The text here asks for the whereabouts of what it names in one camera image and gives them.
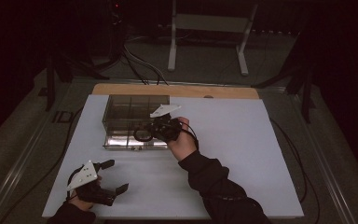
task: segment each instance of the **black jacket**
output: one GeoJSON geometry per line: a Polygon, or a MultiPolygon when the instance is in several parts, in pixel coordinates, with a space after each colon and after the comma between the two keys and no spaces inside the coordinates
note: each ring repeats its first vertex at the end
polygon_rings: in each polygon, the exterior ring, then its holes
{"type": "MultiPolygon", "coordinates": [[[[260,204],[248,198],[245,190],[227,179],[228,168],[217,159],[209,159],[193,152],[179,165],[188,171],[188,183],[202,197],[205,209],[214,223],[269,224],[260,204]]],[[[90,224],[95,215],[83,212],[72,204],[64,203],[48,224],[90,224]]]]}

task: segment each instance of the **white table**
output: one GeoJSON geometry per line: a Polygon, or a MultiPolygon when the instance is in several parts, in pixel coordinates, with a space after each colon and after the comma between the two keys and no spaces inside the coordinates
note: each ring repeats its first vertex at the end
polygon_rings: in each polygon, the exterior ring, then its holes
{"type": "MultiPolygon", "coordinates": [[[[90,95],[77,124],[48,198],[43,217],[51,217],[66,196],[69,175],[88,160],[115,160],[100,171],[102,188],[129,183],[113,206],[95,205],[99,218],[205,219],[199,194],[187,184],[169,150],[108,151],[103,148],[102,124],[107,95],[90,95]]],[[[172,116],[190,119],[200,140],[200,151],[218,158],[230,169],[229,178],[242,185],[248,196],[263,206],[268,217],[302,217],[281,149],[261,100],[171,97],[181,109],[172,116]]]]}

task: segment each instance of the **metal stand leg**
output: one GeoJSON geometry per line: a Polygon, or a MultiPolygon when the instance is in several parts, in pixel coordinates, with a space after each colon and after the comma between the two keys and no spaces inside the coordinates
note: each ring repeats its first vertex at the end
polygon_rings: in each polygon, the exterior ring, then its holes
{"type": "Polygon", "coordinates": [[[246,25],[245,31],[243,32],[243,39],[239,46],[237,46],[237,55],[238,55],[238,63],[240,64],[241,75],[248,76],[248,66],[246,65],[245,56],[243,51],[245,50],[246,42],[248,41],[249,34],[252,30],[252,24],[255,18],[255,12],[257,11],[257,4],[253,6],[251,16],[249,17],[249,22],[246,25]]]}
{"type": "Polygon", "coordinates": [[[301,114],[307,123],[310,123],[310,89],[312,88],[312,71],[307,72],[304,83],[303,102],[301,114]]]}
{"type": "Polygon", "coordinates": [[[176,0],[172,0],[172,35],[170,57],[168,59],[168,71],[175,70],[176,63],[176,0]]]}

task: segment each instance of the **wire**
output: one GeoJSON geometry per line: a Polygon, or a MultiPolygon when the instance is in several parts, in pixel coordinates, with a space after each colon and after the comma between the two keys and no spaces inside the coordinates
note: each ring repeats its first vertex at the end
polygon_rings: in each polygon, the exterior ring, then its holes
{"type": "Polygon", "coordinates": [[[308,180],[308,183],[310,183],[310,187],[311,187],[311,189],[313,191],[313,194],[315,195],[315,200],[316,200],[317,207],[318,207],[318,213],[317,213],[317,217],[316,217],[316,220],[315,220],[315,224],[317,224],[319,222],[319,219],[320,219],[320,216],[321,216],[321,205],[320,205],[320,202],[319,202],[319,197],[318,197],[318,194],[316,193],[315,187],[313,186],[312,182],[310,181],[310,177],[305,172],[305,169],[304,169],[304,166],[302,164],[302,161],[301,161],[300,155],[298,153],[298,150],[297,150],[295,144],[293,143],[293,141],[287,135],[287,133],[281,128],[281,126],[275,120],[273,120],[272,118],[269,118],[269,120],[271,121],[271,123],[275,124],[276,127],[278,127],[278,129],[283,134],[286,142],[288,143],[290,149],[292,150],[292,153],[295,156],[296,161],[297,161],[297,163],[298,163],[298,165],[299,165],[299,167],[301,169],[301,173],[303,175],[303,180],[304,180],[304,195],[300,199],[301,203],[303,203],[305,198],[307,197],[307,180],[308,180]]]}
{"type": "Polygon", "coordinates": [[[130,67],[130,69],[132,70],[132,72],[145,84],[145,85],[149,85],[149,80],[142,76],[141,74],[138,73],[138,71],[136,71],[135,67],[132,65],[131,60],[127,57],[127,55],[123,52],[122,56],[127,60],[127,63],[130,67]]]}
{"type": "Polygon", "coordinates": [[[193,140],[194,140],[194,144],[196,145],[196,149],[199,150],[200,149],[200,143],[199,143],[199,139],[197,138],[196,134],[194,133],[193,129],[188,126],[191,129],[191,132],[189,132],[188,130],[182,129],[181,132],[187,133],[188,135],[190,135],[193,140]]]}
{"type": "Polygon", "coordinates": [[[190,127],[190,125],[188,125],[188,124],[186,124],[186,123],[183,123],[183,122],[181,122],[181,124],[185,124],[185,126],[187,126],[187,127],[191,130],[192,134],[193,134],[194,137],[197,139],[197,135],[196,135],[196,133],[194,132],[194,130],[190,127]]]}
{"type": "Polygon", "coordinates": [[[54,169],[55,167],[60,163],[60,161],[62,160],[63,156],[65,155],[68,143],[69,143],[69,136],[72,130],[72,125],[74,124],[75,118],[78,116],[78,114],[83,110],[83,107],[81,107],[80,109],[78,109],[75,112],[74,117],[71,120],[71,123],[69,124],[69,128],[68,131],[66,133],[66,137],[65,137],[65,143],[63,145],[62,148],[62,153],[60,155],[60,157],[55,161],[55,163],[51,166],[51,168],[48,170],[47,173],[45,173],[30,189],[28,189],[27,192],[25,192],[6,212],[5,214],[2,216],[2,219],[0,221],[0,224],[3,224],[5,222],[5,220],[7,219],[7,217],[10,215],[10,213],[14,210],[14,208],[16,208],[17,205],[19,205],[19,203],[26,198],[31,191],[33,191],[54,169]]]}
{"type": "Polygon", "coordinates": [[[74,196],[70,197],[69,199],[67,199],[67,201],[71,201],[72,199],[74,199],[75,197],[77,197],[77,194],[75,194],[74,196]]]}
{"type": "MultiPolygon", "coordinates": [[[[69,186],[69,184],[71,183],[71,180],[72,180],[72,178],[75,176],[75,174],[77,174],[78,172],[80,172],[80,170],[81,170],[83,167],[84,167],[84,166],[82,166],[82,167],[80,167],[80,168],[77,168],[77,169],[75,169],[75,170],[72,172],[72,174],[69,176],[67,186],[69,186]]],[[[66,201],[68,202],[69,200],[74,199],[74,198],[75,198],[75,196],[74,196],[74,197],[71,197],[71,194],[69,193],[69,190],[67,190],[67,191],[66,191],[66,201]]]]}
{"type": "Polygon", "coordinates": [[[158,83],[159,83],[159,79],[161,78],[161,79],[164,81],[164,83],[169,86],[168,82],[165,80],[165,77],[164,77],[163,73],[162,73],[156,66],[154,66],[154,65],[151,64],[151,63],[146,62],[146,61],[143,60],[142,58],[140,58],[140,57],[138,57],[137,55],[131,53],[131,52],[127,49],[127,47],[126,47],[125,45],[124,45],[124,50],[125,50],[125,52],[127,52],[128,54],[130,54],[130,56],[135,60],[136,63],[138,63],[138,64],[140,64],[140,65],[143,65],[143,66],[145,66],[145,67],[151,69],[154,73],[156,73],[156,75],[158,76],[158,83]]]}

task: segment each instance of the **glass box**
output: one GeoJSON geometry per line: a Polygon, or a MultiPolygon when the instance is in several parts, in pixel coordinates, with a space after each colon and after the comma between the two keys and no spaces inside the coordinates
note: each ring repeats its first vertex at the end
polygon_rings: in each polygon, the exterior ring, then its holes
{"type": "MultiPolygon", "coordinates": [[[[110,150],[166,149],[167,144],[156,138],[140,142],[133,137],[133,133],[151,123],[150,114],[169,103],[168,95],[109,95],[103,115],[106,130],[103,146],[110,150]]],[[[138,131],[137,135],[148,136],[149,133],[138,131]]]]}

